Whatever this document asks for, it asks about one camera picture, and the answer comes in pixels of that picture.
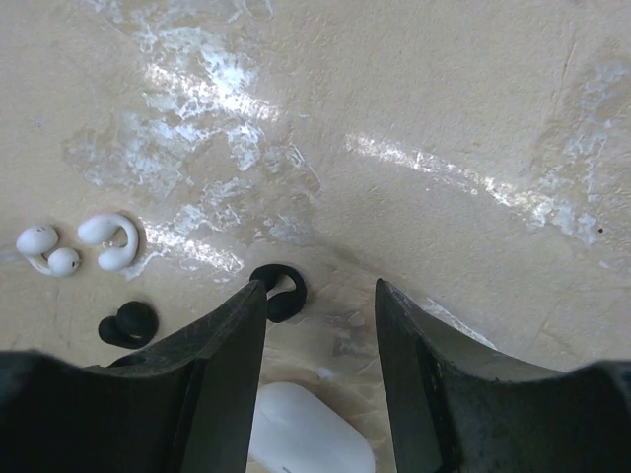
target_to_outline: white earbud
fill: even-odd
[[[74,249],[58,248],[50,253],[46,261],[42,255],[55,247],[58,241],[59,236],[53,227],[34,225],[18,237],[16,248],[40,273],[62,278],[74,273],[79,268],[81,259]]]
[[[120,214],[100,214],[81,224],[77,231],[84,243],[101,244],[110,241],[119,228],[127,233],[127,245],[101,253],[99,266],[105,271],[120,271],[129,266],[136,257],[138,230],[134,224]]]

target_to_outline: worn surface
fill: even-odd
[[[556,369],[631,357],[631,6],[620,0],[11,0],[0,16],[1,348],[82,365],[151,301],[165,335],[259,264],[311,305],[270,327],[298,380],[391,471],[373,320],[385,277]],[[37,221],[123,211],[146,243],[54,280],[15,261]]]

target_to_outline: c-shaped earbud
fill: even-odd
[[[54,248],[58,241],[59,236],[50,225],[33,225],[18,237],[16,248],[41,274],[63,278],[79,268],[81,258],[74,249],[58,248],[46,261],[43,254]]]
[[[110,241],[119,228],[123,228],[127,234],[127,245],[101,253],[99,266],[105,271],[120,271],[129,266],[136,257],[138,230],[134,224],[120,214],[100,214],[81,224],[77,231],[82,242],[101,244]]]
[[[256,268],[249,279],[262,281],[265,291],[271,291],[283,276],[290,278],[296,285],[293,291],[279,293],[267,301],[267,319],[280,323],[289,320],[300,312],[307,302],[307,285],[305,280],[291,266],[284,264],[266,264]]]
[[[158,315],[148,305],[132,301],[99,324],[99,337],[109,345],[136,350],[158,332]]]

